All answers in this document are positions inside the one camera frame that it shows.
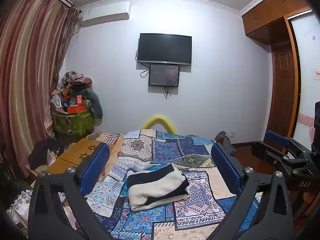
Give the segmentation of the black white striped sweater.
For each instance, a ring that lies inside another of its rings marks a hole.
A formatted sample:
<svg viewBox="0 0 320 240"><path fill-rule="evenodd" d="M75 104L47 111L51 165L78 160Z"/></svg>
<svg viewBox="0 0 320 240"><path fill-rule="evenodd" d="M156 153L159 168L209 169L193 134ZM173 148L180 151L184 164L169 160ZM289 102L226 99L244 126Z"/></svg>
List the black white striped sweater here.
<svg viewBox="0 0 320 240"><path fill-rule="evenodd" d="M190 197L188 179L172 164L153 171L129 171L126 184L133 211L148 210Z"/></svg>

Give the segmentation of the grey backpack on floor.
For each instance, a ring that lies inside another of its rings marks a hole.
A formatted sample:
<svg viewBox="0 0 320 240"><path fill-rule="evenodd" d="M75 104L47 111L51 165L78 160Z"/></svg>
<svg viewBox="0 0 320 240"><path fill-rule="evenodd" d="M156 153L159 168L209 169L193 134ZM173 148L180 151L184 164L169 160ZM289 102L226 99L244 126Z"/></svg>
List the grey backpack on floor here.
<svg viewBox="0 0 320 240"><path fill-rule="evenodd" d="M215 137L216 143L220 143L223 152L234 156L236 149L233 147L228 134L225 131L219 132Z"/></svg>

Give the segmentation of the dark garment beside bed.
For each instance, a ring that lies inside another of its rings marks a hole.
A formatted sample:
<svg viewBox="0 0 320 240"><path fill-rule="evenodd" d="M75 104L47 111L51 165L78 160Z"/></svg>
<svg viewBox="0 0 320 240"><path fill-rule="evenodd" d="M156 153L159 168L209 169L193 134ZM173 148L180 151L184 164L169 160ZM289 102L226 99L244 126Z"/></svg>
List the dark garment beside bed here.
<svg viewBox="0 0 320 240"><path fill-rule="evenodd" d="M63 154L65 150L64 144L53 138L47 138L38 141L28 156L29 167L35 171L38 167L48 165L48 152L53 152L57 157Z"/></svg>

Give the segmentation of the wooden lap desk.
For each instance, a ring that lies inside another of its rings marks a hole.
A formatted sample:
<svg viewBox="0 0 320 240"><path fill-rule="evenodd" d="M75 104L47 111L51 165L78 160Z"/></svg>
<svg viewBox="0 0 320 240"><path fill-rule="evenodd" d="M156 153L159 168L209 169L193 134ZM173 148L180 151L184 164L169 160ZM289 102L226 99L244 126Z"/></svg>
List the wooden lap desk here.
<svg viewBox="0 0 320 240"><path fill-rule="evenodd" d="M67 168L80 167L82 162L88 163L88 172L97 172L98 177L106 175L117 162L118 154L114 145L99 141L81 139L61 154L46 171L49 174L61 174Z"/></svg>

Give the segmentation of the blue patchwork bed quilt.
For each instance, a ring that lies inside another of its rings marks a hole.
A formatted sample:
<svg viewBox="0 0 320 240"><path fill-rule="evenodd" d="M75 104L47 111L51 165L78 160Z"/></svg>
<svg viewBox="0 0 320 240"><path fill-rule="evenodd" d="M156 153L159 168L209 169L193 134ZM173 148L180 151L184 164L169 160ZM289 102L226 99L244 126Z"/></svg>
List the blue patchwork bed quilt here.
<svg viewBox="0 0 320 240"><path fill-rule="evenodd" d="M115 239L207 239L236 201L213 140L154 129L88 139L111 148L111 166L85 200Z"/></svg>

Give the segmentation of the green fabric storage basket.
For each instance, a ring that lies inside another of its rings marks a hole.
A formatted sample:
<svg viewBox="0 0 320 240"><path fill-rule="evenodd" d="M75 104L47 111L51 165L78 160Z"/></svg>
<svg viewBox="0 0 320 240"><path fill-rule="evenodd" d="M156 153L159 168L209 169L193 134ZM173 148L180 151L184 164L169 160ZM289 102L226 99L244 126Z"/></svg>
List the green fabric storage basket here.
<svg viewBox="0 0 320 240"><path fill-rule="evenodd" d="M89 110L65 114L52 111L53 131L66 135L83 135L94 128L94 116Z"/></svg>

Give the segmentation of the white sliding wardrobe door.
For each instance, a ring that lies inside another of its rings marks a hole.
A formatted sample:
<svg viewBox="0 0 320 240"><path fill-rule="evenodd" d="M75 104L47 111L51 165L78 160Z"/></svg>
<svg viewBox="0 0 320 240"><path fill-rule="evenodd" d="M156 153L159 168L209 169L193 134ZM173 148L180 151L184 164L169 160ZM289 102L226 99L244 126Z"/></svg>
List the white sliding wardrobe door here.
<svg viewBox="0 0 320 240"><path fill-rule="evenodd" d="M300 103L293 138L310 149L319 101L319 19L313 12L291 20L300 60Z"/></svg>

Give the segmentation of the brown wooden wardrobe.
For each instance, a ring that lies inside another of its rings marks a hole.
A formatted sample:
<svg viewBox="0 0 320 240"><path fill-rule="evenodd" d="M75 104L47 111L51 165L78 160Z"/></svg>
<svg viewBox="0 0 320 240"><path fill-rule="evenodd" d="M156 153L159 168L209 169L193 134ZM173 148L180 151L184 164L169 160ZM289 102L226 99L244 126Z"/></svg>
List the brown wooden wardrobe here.
<svg viewBox="0 0 320 240"><path fill-rule="evenodd" d="M272 97L267 130L293 137L300 103L300 66L293 16L309 12L306 0L254 0L242 10L247 37L270 46Z"/></svg>

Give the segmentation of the orange box in basket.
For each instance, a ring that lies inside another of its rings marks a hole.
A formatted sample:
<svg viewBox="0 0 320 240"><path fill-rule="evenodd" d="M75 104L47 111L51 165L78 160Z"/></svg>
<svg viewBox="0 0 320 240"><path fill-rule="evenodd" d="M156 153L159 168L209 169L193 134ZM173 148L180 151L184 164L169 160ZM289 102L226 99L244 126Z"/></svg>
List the orange box in basket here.
<svg viewBox="0 0 320 240"><path fill-rule="evenodd" d="M77 95L75 100L71 100L67 106L67 112L69 114L75 114L85 111L87 108L83 103L83 99L81 95Z"/></svg>

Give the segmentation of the red striped curtain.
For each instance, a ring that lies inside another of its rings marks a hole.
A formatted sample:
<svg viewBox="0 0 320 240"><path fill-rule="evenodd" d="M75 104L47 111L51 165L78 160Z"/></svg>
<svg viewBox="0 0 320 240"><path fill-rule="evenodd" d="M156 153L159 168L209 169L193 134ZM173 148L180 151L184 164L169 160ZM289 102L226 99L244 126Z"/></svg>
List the red striped curtain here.
<svg viewBox="0 0 320 240"><path fill-rule="evenodd" d="M28 156L53 130L50 98L79 20L59 0L1 2L1 140L18 178Z"/></svg>

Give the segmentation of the yellow foam bed rail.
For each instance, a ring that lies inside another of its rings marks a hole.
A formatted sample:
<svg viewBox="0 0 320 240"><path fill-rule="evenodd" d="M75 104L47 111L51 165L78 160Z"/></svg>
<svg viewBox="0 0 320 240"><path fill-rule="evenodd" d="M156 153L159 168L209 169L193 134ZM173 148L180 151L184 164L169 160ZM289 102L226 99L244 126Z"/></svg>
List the yellow foam bed rail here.
<svg viewBox="0 0 320 240"><path fill-rule="evenodd" d="M173 127L172 123L162 115L154 115L141 127L141 129L150 129L155 124L161 124L168 133L177 135L178 132Z"/></svg>

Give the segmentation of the small black wall monitor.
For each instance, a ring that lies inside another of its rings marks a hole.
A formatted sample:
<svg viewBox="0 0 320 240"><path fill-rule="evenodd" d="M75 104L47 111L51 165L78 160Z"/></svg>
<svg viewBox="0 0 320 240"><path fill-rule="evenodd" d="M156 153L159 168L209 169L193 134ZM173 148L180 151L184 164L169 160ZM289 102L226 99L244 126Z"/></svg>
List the small black wall monitor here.
<svg viewBox="0 0 320 240"><path fill-rule="evenodd" d="M152 64L149 70L150 86L178 87L180 79L180 67L165 64Z"/></svg>

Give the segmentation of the large black wall television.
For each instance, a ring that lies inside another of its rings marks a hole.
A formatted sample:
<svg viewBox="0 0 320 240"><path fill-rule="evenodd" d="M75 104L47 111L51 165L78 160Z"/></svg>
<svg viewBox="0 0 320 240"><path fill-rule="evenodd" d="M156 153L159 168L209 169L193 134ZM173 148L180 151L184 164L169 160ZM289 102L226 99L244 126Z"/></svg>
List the large black wall television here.
<svg viewBox="0 0 320 240"><path fill-rule="evenodd" d="M191 66L192 37L184 35L140 33L137 61Z"/></svg>

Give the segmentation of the white wall air conditioner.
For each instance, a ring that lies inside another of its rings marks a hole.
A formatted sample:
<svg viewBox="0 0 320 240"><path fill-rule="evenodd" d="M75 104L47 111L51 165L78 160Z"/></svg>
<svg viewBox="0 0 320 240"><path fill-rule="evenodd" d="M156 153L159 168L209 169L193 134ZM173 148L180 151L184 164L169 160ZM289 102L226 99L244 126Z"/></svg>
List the white wall air conditioner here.
<svg viewBox="0 0 320 240"><path fill-rule="evenodd" d="M82 8L81 27L97 24L125 21L130 18L131 3L129 1L92 4Z"/></svg>

